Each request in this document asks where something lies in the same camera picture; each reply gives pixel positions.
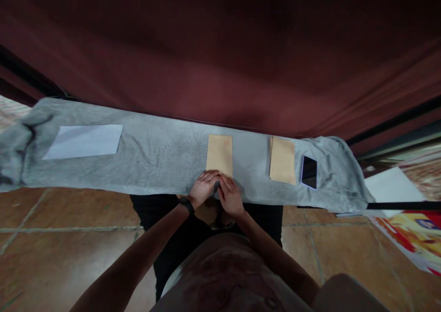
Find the black watch strap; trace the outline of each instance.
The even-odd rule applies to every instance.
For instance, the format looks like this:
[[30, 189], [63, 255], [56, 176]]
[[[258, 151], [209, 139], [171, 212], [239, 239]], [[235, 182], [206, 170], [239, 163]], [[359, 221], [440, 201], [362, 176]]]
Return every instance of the black watch strap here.
[[188, 212], [190, 212], [190, 215], [194, 214], [193, 205], [188, 198], [181, 197], [179, 199], [179, 203], [181, 203], [183, 206], [187, 208]]

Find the person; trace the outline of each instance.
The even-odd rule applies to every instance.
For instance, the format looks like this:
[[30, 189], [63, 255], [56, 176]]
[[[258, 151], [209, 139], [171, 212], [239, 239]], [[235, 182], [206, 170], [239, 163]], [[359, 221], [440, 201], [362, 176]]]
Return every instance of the person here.
[[[213, 231], [194, 210], [217, 182], [222, 208], [235, 224]], [[145, 233], [71, 312], [124, 311], [152, 265], [157, 279], [152, 311], [386, 311], [346, 275], [320, 289], [282, 249], [283, 206], [243, 203], [238, 185], [217, 170], [203, 172], [181, 200], [176, 195], [130, 198]]]

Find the smartphone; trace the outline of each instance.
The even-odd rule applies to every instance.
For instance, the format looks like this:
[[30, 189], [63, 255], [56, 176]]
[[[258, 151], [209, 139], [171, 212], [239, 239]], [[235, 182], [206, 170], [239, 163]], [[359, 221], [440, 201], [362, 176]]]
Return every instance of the smartphone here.
[[305, 186], [317, 189], [317, 161], [303, 156], [301, 182]]

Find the manila envelope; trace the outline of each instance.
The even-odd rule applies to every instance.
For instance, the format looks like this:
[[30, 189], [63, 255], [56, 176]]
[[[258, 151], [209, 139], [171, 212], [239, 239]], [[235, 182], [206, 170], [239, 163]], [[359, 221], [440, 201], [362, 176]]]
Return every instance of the manila envelope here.
[[276, 136], [270, 137], [270, 179], [296, 184], [294, 143]]
[[233, 137], [228, 135], [208, 135], [206, 170], [219, 170], [233, 178]]

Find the gray cloth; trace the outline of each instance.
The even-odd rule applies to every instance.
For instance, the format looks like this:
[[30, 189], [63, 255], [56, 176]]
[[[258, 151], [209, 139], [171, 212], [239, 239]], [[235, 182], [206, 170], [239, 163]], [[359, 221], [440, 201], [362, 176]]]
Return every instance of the gray cloth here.
[[[124, 125], [116, 154], [42, 160], [59, 126], [108, 124]], [[0, 136], [0, 191], [74, 187], [187, 194], [205, 170], [208, 134], [233, 136], [233, 176], [245, 201], [331, 212], [362, 210], [374, 201], [351, 150], [337, 137], [292, 139], [297, 185], [291, 185], [269, 178], [268, 135], [50, 98]], [[300, 184], [302, 155], [317, 160], [317, 190]]]

